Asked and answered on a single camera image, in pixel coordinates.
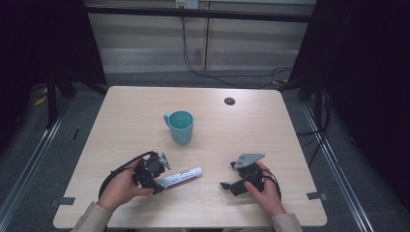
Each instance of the wall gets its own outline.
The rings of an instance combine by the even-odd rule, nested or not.
[[[310,15],[311,0],[200,1],[199,9]],[[86,0],[102,4],[175,8],[175,1]],[[184,71],[179,17],[89,14],[106,73]],[[272,69],[293,64],[305,23],[185,18],[188,57],[195,70]]]

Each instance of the wooden table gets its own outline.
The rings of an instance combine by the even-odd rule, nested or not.
[[[228,105],[225,98],[233,98]],[[173,142],[163,113],[187,110],[194,117],[188,145]],[[166,152],[171,170],[162,177],[201,166],[202,176],[157,195],[136,197],[118,208],[109,227],[198,228],[269,226],[249,193],[233,196],[220,182],[240,180],[230,167],[242,153],[262,153],[278,178],[283,206],[304,226],[327,222],[280,92],[273,90],[111,87],[60,206],[57,228],[73,228],[109,174],[148,151]]]

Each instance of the person's left hand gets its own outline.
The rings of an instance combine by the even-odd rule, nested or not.
[[[139,188],[132,180],[133,169],[139,160],[131,163],[124,171],[115,176],[106,186],[98,205],[113,213],[121,205],[131,201],[139,195],[149,195],[154,192],[153,188]]]

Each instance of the cable on wall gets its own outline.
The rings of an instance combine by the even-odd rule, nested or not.
[[[283,72],[293,68],[293,66],[291,66],[291,67],[280,67],[280,68],[276,68],[276,69],[272,70],[272,73],[261,74],[261,75],[248,75],[248,74],[245,74],[245,75],[243,75],[243,74],[239,74],[239,75],[210,75],[210,74],[205,74],[205,73],[199,73],[192,67],[192,65],[190,63],[190,57],[188,55],[188,46],[187,46],[187,37],[186,37],[185,18],[184,17],[181,17],[181,23],[182,23],[182,31],[183,31],[184,63],[185,63],[185,66],[187,67],[187,69],[191,73],[194,73],[198,76],[213,78],[213,79],[215,79],[219,82],[222,82],[226,85],[229,85],[229,86],[232,86],[232,87],[235,87],[235,88],[239,88],[239,89],[262,89],[264,87],[267,87],[267,86],[273,84],[273,81],[275,80],[275,75],[277,75],[279,73],[283,73]],[[249,87],[249,86],[240,86],[240,85],[236,85],[236,84],[227,82],[227,81],[222,79],[222,78],[225,78],[225,77],[271,77],[271,79],[270,79],[269,82],[267,82],[266,84],[263,84],[261,86]]]

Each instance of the mug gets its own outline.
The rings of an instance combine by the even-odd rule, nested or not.
[[[187,111],[175,111],[163,115],[166,125],[171,130],[172,139],[181,145],[187,144],[192,138],[193,117]]]

